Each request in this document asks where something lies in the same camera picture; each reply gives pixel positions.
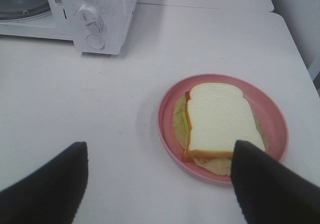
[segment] white microwave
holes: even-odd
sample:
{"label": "white microwave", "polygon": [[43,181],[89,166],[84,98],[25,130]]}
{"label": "white microwave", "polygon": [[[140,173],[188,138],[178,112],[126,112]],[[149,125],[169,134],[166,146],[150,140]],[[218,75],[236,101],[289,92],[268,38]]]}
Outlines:
{"label": "white microwave", "polygon": [[118,54],[137,0],[0,0],[0,35],[70,40],[81,52]]}

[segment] microwave dial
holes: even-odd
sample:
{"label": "microwave dial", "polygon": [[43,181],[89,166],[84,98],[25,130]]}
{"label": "microwave dial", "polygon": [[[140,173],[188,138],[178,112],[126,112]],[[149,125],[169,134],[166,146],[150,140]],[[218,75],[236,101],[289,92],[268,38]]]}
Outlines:
{"label": "microwave dial", "polygon": [[86,38],[88,46],[94,50],[102,50],[104,48],[104,40],[98,35],[89,35]]}
{"label": "microwave dial", "polygon": [[95,27],[102,22],[100,10],[93,5],[82,5],[76,16],[86,27]]}

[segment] white bread slice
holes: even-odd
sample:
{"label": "white bread slice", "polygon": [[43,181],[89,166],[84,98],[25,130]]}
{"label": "white bread slice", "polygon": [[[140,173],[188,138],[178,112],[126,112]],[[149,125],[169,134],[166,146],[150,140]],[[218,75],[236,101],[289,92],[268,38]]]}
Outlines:
{"label": "white bread slice", "polygon": [[249,102],[236,86],[202,83],[186,93],[188,157],[232,157],[237,140],[265,151]]}

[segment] white wall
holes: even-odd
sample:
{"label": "white wall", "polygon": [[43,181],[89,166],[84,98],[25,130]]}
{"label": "white wall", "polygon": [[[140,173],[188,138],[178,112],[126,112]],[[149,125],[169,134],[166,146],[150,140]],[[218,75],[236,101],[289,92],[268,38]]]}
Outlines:
{"label": "white wall", "polygon": [[308,68],[320,53],[320,0],[272,0]]}

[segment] sandwich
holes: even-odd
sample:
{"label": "sandwich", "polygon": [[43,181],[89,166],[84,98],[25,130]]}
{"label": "sandwich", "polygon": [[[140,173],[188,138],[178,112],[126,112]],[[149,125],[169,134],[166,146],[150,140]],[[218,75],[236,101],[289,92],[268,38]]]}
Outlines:
{"label": "sandwich", "polygon": [[242,90],[225,83],[192,87],[175,104],[173,129],[185,150],[184,162],[194,162],[218,175],[230,175],[237,140],[267,151],[267,139]]}

